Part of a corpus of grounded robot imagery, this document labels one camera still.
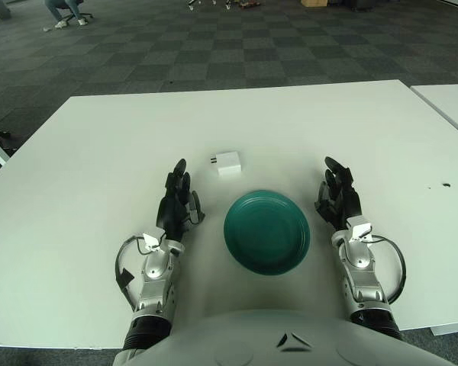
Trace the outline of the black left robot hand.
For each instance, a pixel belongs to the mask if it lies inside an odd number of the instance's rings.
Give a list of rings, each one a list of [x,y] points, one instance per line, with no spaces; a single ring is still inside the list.
[[[167,175],[166,193],[156,218],[156,226],[164,231],[166,239],[177,242],[205,218],[197,192],[190,190],[191,177],[185,169],[186,160],[180,159]]]

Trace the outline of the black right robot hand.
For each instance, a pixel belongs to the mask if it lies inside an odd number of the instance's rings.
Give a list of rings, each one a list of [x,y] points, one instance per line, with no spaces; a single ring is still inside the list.
[[[324,162],[327,166],[325,180],[320,184],[314,206],[324,221],[336,231],[345,230],[348,218],[362,214],[360,197],[353,187],[349,168],[344,168],[330,156],[326,156]]]

